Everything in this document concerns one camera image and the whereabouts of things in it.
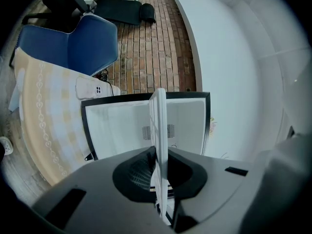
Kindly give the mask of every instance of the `white device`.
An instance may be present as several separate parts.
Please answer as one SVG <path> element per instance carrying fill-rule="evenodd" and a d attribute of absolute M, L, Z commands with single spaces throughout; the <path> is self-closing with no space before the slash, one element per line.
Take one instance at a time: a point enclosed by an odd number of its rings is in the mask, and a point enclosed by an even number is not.
<path fill-rule="evenodd" d="M 92 99 L 107 96 L 103 92 L 102 81 L 92 81 L 83 77 L 76 80 L 76 96 L 78 99 Z"/>

